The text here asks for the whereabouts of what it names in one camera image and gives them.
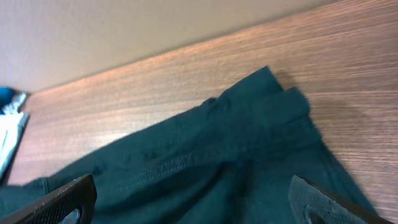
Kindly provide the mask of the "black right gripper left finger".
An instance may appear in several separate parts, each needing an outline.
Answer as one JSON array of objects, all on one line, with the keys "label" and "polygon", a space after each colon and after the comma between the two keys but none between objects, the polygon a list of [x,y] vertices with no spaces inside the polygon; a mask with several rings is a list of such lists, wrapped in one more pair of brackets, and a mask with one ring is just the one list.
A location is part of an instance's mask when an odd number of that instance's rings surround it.
[{"label": "black right gripper left finger", "polygon": [[93,219],[96,198],[97,191],[93,177],[85,174],[5,216],[1,219],[1,223],[89,224]]}]

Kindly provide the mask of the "light blue denim shorts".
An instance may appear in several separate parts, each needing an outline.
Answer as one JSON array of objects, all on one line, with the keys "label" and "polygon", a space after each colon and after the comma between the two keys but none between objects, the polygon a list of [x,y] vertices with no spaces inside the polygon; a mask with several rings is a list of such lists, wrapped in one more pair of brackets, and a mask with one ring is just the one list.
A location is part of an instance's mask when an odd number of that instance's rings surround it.
[{"label": "light blue denim shorts", "polygon": [[29,114],[19,111],[26,99],[27,94],[20,93],[1,109],[1,180],[6,176],[29,120]]}]

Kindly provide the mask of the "black shorts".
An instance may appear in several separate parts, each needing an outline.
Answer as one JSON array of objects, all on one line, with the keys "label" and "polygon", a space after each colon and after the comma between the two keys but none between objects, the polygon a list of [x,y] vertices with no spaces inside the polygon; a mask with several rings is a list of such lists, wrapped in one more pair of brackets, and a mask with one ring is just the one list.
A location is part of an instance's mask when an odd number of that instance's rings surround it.
[{"label": "black shorts", "polygon": [[309,113],[300,90],[284,90],[264,67],[50,177],[2,188],[1,215],[85,174],[98,194],[94,223],[293,223],[294,175],[371,210]]}]

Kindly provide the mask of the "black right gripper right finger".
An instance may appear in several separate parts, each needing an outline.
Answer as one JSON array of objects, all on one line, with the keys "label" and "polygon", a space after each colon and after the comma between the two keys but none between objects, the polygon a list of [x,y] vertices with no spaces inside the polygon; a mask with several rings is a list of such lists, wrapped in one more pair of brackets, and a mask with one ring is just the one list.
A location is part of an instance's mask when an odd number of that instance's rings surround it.
[{"label": "black right gripper right finger", "polygon": [[299,224],[392,224],[379,215],[321,188],[303,177],[293,176],[288,194]]}]

